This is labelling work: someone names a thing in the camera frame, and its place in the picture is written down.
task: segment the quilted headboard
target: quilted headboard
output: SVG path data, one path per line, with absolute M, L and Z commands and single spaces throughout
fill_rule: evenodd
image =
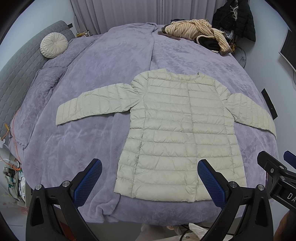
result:
M 40 52 L 40 43 L 49 33 L 59 32 L 67 40 L 75 38 L 64 21 L 58 21 L 26 42 L 0 71 L 0 136 L 6 133 L 5 123 L 9 126 L 15 112 L 20 108 L 31 82 L 37 72 L 46 63 Z

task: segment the beige striped cloth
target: beige striped cloth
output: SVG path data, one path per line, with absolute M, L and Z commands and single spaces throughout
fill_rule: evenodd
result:
M 212 25 L 206 19 L 192 19 L 186 21 L 171 22 L 166 26 L 165 32 L 179 38 L 188 40 L 198 39 L 200 37 L 215 38 L 221 47 L 220 54 L 231 53 L 231 47 L 227 43 L 222 31 L 212 28 Z

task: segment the round cushion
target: round cushion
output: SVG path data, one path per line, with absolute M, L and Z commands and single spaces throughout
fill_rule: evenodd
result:
M 67 38 L 61 33 L 50 33 L 46 35 L 40 44 L 41 53 L 47 58 L 57 57 L 68 48 Z

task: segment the cream puffer jacket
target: cream puffer jacket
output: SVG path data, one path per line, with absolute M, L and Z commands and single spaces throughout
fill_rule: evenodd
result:
M 119 159 L 114 191 L 155 201 L 210 199 L 197 174 L 206 159 L 228 181 L 246 185 L 234 121 L 269 130 L 270 115 L 241 93 L 231 94 L 215 79 L 146 71 L 131 84 L 84 92 L 59 106 L 56 124 L 130 109 L 128 138 Z

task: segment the electronics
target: electronics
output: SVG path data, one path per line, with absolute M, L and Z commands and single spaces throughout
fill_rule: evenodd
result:
M 286 40 L 279 53 L 287 60 L 294 71 L 296 71 L 296 33 L 288 30 Z

